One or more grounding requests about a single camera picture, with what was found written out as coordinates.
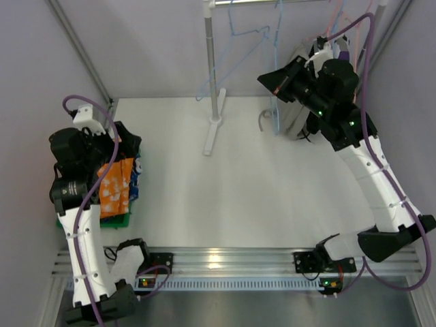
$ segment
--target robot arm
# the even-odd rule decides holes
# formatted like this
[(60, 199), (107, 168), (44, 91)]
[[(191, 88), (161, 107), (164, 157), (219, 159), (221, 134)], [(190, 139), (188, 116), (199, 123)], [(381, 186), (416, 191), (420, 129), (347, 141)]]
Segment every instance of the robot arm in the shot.
[(398, 181), (383, 154), (377, 130), (366, 115), (369, 142), (383, 168), (379, 168), (370, 155), (362, 132), (361, 112), (353, 103), (358, 76), (352, 65), (345, 60), (327, 59), (320, 67), (320, 71), (315, 71), (314, 65), (307, 65), (304, 58), (296, 57), (284, 68), (262, 75), (258, 80), (284, 102), (299, 101), (311, 111), (307, 130), (313, 134), (321, 131), (348, 165), (373, 211), (375, 225), (321, 241), (312, 257), (322, 261), (322, 266), (362, 255), (381, 262), (420, 238), (405, 201), (419, 217), (425, 232), (434, 229), (436, 222), (433, 216), (421, 215), (409, 199), (399, 199), (389, 178), (399, 186)]
[[(51, 151), (57, 159), (50, 199), (65, 231), (73, 268), (74, 308), (65, 317), (73, 326), (84, 323), (91, 326), (97, 322), (93, 302), (104, 322), (134, 313), (136, 297), (132, 284), (140, 266), (148, 265), (149, 253), (141, 239), (124, 242), (117, 249), (116, 262), (109, 273), (99, 230), (98, 188), (85, 204), (77, 232), (74, 231), (79, 207), (95, 184), (97, 171), (108, 162), (114, 142), (93, 116), (92, 105), (79, 107), (73, 123), (76, 128), (62, 129), (49, 138)], [(130, 134), (121, 122), (115, 125), (122, 140), (116, 161), (134, 157), (141, 139)], [(81, 264), (86, 275), (82, 274)]]

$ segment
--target white wall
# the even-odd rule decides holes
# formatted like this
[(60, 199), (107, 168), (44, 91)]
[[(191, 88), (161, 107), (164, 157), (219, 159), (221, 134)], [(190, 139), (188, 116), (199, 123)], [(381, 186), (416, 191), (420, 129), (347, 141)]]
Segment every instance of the white wall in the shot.
[[(436, 216), (436, 6), (416, 0), (371, 74), (369, 112), (407, 195)], [(436, 258), (436, 231), (429, 234)], [(424, 262), (422, 241), (417, 248)], [(429, 281), (436, 298), (436, 265)]]
[(2, 1), (0, 40), (0, 316), (34, 326), (61, 244), (48, 137), (71, 126), (63, 97), (100, 99), (43, 0)]
[[(301, 39), (324, 32), (339, 0), (285, 3), (279, 45), (279, 62), (286, 64)], [(369, 0), (344, 0), (344, 10), (356, 19)], [(208, 78), (202, 0), (60, 0), (74, 28), (113, 97), (192, 96)], [(391, 0), (380, 24), (383, 31), (400, 0)], [(277, 26), (274, 5), (235, 7), (234, 27), (247, 31)], [(213, 11), (215, 54), (221, 54), (230, 37), (226, 7)], [(362, 26), (362, 37), (368, 23)], [(354, 39), (355, 33), (349, 35)], [(225, 75), (260, 40), (259, 35), (239, 37), (218, 69)], [(259, 48), (224, 84), (229, 95), (266, 94), (256, 78), (266, 72)]]

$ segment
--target orange cloth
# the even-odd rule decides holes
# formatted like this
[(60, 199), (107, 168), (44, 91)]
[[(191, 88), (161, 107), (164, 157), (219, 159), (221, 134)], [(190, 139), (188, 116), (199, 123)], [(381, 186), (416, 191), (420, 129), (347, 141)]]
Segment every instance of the orange cloth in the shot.
[[(129, 212), (129, 184), (133, 158), (115, 162), (100, 185), (100, 218), (123, 215)], [(98, 176), (103, 174), (107, 164), (100, 168)]]

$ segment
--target gray floor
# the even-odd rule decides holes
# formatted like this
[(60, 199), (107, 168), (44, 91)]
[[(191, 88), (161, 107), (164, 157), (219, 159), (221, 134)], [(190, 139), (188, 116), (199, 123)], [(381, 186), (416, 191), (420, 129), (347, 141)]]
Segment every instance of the gray floor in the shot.
[[(70, 298), (69, 294), (65, 295), (67, 307)], [(119, 327), (143, 326), (414, 327), (420, 324), (408, 293), (389, 290), (372, 279), (362, 279), (337, 299), (313, 298), (295, 292), (162, 292), (142, 302), (134, 316), (119, 321)]]

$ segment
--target white table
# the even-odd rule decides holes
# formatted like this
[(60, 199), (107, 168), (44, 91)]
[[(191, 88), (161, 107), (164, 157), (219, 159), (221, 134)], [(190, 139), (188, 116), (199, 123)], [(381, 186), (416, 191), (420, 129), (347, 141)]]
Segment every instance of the white table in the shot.
[(229, 97), (211, 157), (202, 155), (210, 102), (121, 99), (115, 120), (142, 137), (140, 198), (130, 225), (105, 245), (142, 237), (152, 247), (314, 247), (374, 224), (341, 159), (320, 135), (292, 142), (258, 127), (266, 97)]

